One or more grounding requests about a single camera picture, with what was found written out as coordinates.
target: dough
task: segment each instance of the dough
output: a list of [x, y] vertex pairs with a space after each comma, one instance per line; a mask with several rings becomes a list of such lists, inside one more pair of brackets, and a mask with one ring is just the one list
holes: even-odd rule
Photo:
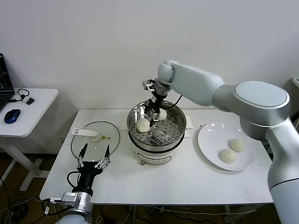
[[233, 162], [235, 162], [236, 154], [233, 150], [228, 148], [228, 149], [224, 149], [220, 152], [220, 157], [226, 163], [233, 163]]
[[167, 112], [164, 109], [160, 109], [160, 117], [159, 120], [165, 120], [167, 118]]
[[233, 139], [230, 141], [230, 146], [232, 147], [233, 150], [236, 152], [243, 152], [245, 150], [244, 143], [241, 139]]
[[150, 129], [150, 122], [145, 118], [140, 118], [136, 123], [136, 129], [140, 132], [147, 132]]

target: robotic arm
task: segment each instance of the robotic arm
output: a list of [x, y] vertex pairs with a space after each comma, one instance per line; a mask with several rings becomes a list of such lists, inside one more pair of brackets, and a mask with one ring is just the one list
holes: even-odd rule
[[[290, 96], [285, 90], [258, 81], [226, 85], [220, 76], [172, 60], [163, 61], [158, 78], [143, 86], [154, 89], [155, 102], [173, 89], [199, 105], [239, 115], [243, 131], [267, 140], [273, 150], [268, 186], [281, 222], [299, 223], [299, 135], [288, 117]], [[158, 117], [159, 101], [152, 120]]]

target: small white table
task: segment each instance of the small white table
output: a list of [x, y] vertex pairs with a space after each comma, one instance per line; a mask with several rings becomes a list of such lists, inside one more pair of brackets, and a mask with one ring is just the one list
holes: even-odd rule
[[[43, 161], [42, 159], [37, 159], [35, 163], [32, 163], [26, 156], [24, 156], [24, 154], [14, 146], [14, 138], [24, 138], [28, 136], [58, 95], [57, 89], [26, 89], [30, 92], [29, 97], [35, 99], [31, 105], [27, 105], [21, 101], [13, 102], [8, 103], [0, 111], [1, 148], [13, 158], [13, 161], [5, 171], [2, 179], [5, 180], [17, 161], [29, 171], [27, 177], [20, 187], [21, 191], [27, 191], [33, 178], [47, 178], [49, 171], [40, 170], [38, 168]], [[20, 99], [17, 90], [18, 88], [14, 89], [16, 94], [13, 96], [13, 98]], [[16, 122], [12, 124], [6, 124], [4, 122], [4, 116], [12, 109], [20, 109], [21, 114]]]
[[[81, 128], [93, 121], [109, 121], [121, 132], [121, 141], [111, 156], [111, 164], [93, 183], [93, 204], [135, 205], [251, 205], [272, 203], [268, 190], [267, 174], [271, 165], [263, 145], [255, 141], [256, 157], [251, 166], [240, 172], [221, 170], [199, 153], [196, 147], [200, 126], [211, 122], [235, 123], [238, 116], [218, 110], [183, 110], [190, 116], [194, 128], [190, 138], [178, 146], [174, 158], [162, 166], [141, 166], [135, 157], [128, 133], [121, 130], [121, 120], [129, 110], [80, 110], [73, 128]], [[66, 176], [76, 170], [77, 161], [71, 153], [69, 131], [40, 193], [40, 198], [62, 196], [71, 191]], [[76, 175], [70, 180], [75, 183]]]

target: table leg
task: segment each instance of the table leg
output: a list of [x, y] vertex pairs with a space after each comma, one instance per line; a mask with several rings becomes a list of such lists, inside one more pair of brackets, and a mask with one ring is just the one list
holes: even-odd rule
[[14, 164], [15, 164], [15, 160], [13, 159], [11, 161], [11, 163], [9, 164], [8, 168], [5, 170], [5, 173], [2, 175], [2, 180], [5, 181], [5, 179], [7, 178], [8, 174], [10, 173], [10, 171], [12, 170], [12, 168], [14, 167]]
[[[260, 207], [264, 206], [264, 204], [249, 204], [249, 205], [243, 205], [240, 208], [236, 209], [235, 211], [232, 212], [231, 215], [226, 215], [224, 217], [224, 221], [226, 224], [231, 223], [233, 224], [236, 220], [238, 220], [239, 218], [247, 215], [246, 212], [250, 212], [250, 211], [254, 211], [259, 209]], [[230, 209], [229, 206], [226, 205], [225, 209], [227, 211], [227, 213], [230, 213]]]
[[13, 157], [19, 164], [26, 168], [29, 173], [27, 174], [20, 191], [27, 191], [33, 178], [47, 178], [50, 171], [40, 170], [39, 166], [42, 159], [36, 159], [35, 163], [31, 162], [17, 147], [13, 144], [6, 144], [1, 147], [7, 154]]

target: blue mouse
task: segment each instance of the blue mouse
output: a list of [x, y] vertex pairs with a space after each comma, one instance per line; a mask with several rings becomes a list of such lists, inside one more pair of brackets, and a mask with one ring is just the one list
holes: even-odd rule
[[20, 114], [21, 114], [20, 109], [12, 109], [11, 111], [5, 114], [4, 122], [7, 124], [12, 124], [18, 119]]

